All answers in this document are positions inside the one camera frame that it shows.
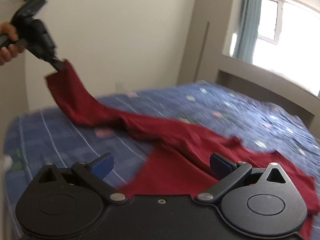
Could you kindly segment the dark red long-sleeve sweater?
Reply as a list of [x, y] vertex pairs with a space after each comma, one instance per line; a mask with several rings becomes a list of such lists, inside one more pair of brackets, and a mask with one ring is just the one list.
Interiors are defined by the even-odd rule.
[[73, 66], [50, 74], [46, 83], [55, 102], [76, 126], [109, 132], [124, 132], [131, 138], [150, 142], [151, 155], [135, 177], [122, 187], [128, 197], [135, 194], [189, 194], [195, 196], [217, 183], [209, 158], [219, 153], [231, 161], [246, 161], [254, 167], [279, 163], [306, 203], [308, 216], [301, 236], [311, 236], [312, 219], [319, 213], [315, 181], [278, 151], [255, 152], [236, 137], [225, 138], [208, 128], [177, 119], [139, 115], [107, 107], [85, 89]]

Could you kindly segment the white door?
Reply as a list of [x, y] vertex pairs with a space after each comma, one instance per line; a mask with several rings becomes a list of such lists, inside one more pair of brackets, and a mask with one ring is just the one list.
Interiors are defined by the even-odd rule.
[[[9, 22], [23, 0], [1, 0], [1, 22]], [[1, 66], [1, 125], [29, 109], [25, 84], [25, 60], [30, 53], [19, 55]]]

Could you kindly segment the blue plaid floral quilt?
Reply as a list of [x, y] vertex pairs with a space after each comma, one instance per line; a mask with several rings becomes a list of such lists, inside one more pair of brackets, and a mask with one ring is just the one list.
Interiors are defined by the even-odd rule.
[[[224, 137], [234, 135], [250, 150], [278, 150], [319, 187], [319, 144], [298, 115], [279, 103], [255, 100], [206, 81], [99, 100], [123, 111], [175, 118], [206, 126]], [[92, 161], [110, 152], [114, 169], [106, 182], [120, 186], [138, 171], [150, 150], [149, 144], [120, 133], [75, 127], [55, 107], [18, 116], [8, 126], [4, 143], [4, 153], [14, 162], [4, 175], [7, 239], [19, 239], [22, 234], [15, 206], [44, 163], [70, 167], [78, 160]]]

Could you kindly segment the beige window sill ledge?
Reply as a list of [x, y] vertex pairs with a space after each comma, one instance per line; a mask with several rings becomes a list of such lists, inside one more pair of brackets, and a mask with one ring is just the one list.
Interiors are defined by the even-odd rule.
[[319, 123], [319, 98], [299, 85], [273, 72], [225, 55], [219, 57], [216, 65], [223, 72], [259, 85], [297, 104], [314, 115], [313, 126]]

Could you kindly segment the light blue left curtain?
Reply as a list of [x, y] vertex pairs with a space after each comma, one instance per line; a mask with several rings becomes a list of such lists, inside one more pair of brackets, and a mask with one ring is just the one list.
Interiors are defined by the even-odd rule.
[[261, 4], [262, 0], [242, 0], [239, 30], [233, 56], [246, 63], [253, 62]]

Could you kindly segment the white wall socket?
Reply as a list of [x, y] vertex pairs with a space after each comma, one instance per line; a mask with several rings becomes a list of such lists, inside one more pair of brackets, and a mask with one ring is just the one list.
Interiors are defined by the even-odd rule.
[[124, 84], [122, 82], [116, 81], [115, 90], [116, 92], [123, 92], [125, 90]]

